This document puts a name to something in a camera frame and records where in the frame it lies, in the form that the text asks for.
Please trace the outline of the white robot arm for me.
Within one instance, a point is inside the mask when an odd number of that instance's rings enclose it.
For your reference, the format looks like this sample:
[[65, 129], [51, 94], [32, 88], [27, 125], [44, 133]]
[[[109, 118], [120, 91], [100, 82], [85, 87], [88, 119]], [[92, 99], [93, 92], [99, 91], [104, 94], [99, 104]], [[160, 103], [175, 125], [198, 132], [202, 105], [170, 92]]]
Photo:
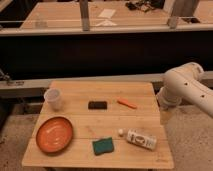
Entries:
[[169, 121], [171, 112], [182, 100], [213, 118], [213, 90], [201, 83], [203, 75], [202, 66], [196, 62], [169, 69], [163, 74], [163, 86], [156, 95], [162, 125]]

